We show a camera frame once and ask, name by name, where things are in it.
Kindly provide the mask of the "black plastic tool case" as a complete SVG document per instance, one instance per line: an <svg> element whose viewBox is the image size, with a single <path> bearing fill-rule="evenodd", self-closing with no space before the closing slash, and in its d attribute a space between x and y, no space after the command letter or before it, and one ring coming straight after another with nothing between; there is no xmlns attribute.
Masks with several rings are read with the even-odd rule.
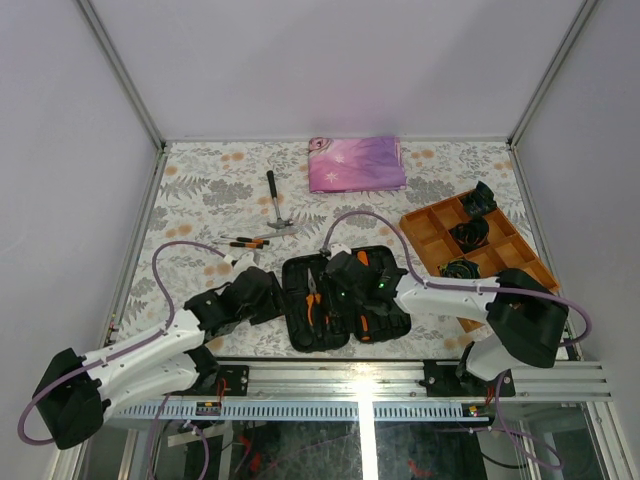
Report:
<svg viewBox="0 0 640 480"><path fill-rule="evenodd" d="M411 316L394 301L407 274L386 246L285 261L285 319L292 347L301 353L325 352L352 338L372 344L408 334Z"/></svg>

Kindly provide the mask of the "orange handled long-nose pliers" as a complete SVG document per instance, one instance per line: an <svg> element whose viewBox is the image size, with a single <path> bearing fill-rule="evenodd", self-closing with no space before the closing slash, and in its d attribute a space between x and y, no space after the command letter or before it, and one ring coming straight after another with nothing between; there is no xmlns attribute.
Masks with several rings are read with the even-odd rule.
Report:
<svg viewBox="0 0 640 480"><path fill-rule="evenodd" d="M307 270L307 287L308 294L306 296L307 303L307 321L309 326L318 339L322 339L323 334L323 322L325 316L321 305L321 294L317 289L314 276L311 269Z"/></svg>

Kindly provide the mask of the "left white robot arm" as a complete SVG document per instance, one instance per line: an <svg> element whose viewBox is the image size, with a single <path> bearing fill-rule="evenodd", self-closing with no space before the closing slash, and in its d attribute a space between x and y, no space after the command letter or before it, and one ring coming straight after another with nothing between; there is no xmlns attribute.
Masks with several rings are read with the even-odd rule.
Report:
<svg viewBox="0 0 640 480"><path fill-rule="evenodd" d="M252 266L234 281L189 299L171 322L129 339L51 360L33 399L60 450L93 436L114 414L174 392L212 392L219 364L207 348L242 322L259 325L283 315L282 287L273 272Z"/></svg>

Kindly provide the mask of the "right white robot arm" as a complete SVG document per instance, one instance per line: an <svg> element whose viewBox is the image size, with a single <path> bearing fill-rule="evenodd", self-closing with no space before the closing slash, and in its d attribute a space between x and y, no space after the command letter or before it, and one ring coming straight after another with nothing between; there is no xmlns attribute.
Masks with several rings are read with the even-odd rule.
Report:
<svg viewBox="0 0 640 480"><path fill-rule="evenodd" d="M561 347L567 306L519 269L480 279L421 279L406 269L376 269L342 251L331 257L324 274L367 318L428 313L488 326L491 334L465 348L455 372L467 394L482 392L515 367L549 369Z"/></svg>

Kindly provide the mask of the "large black orange screwdriver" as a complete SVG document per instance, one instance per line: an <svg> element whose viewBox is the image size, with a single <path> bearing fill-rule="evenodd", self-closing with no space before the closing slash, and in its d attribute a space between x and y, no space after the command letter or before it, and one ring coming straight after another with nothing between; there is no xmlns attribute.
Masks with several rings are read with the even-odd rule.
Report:
<svg viewBox="0 0 640 480"><path fill-rule="evenodd" d="M359 316L359 340L361 342L371 342L372 337L369 329L368 318L365 315Z"/></svg>

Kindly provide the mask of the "small black handled hammer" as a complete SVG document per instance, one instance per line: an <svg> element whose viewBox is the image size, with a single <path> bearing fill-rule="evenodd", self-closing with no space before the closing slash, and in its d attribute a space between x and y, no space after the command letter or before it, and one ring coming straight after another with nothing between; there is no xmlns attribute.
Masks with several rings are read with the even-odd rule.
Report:
<svg viewBox="0 0 640 480"><path fill-rule="evenodd" d="M273 222L268 222L267 225L277 231L291 230L293 228L293 221L291 219L285 220L281 216L274 172L272 170L269 170L266 172L266 176L269 185L271 200L276 214L276 220Z"/></svg>

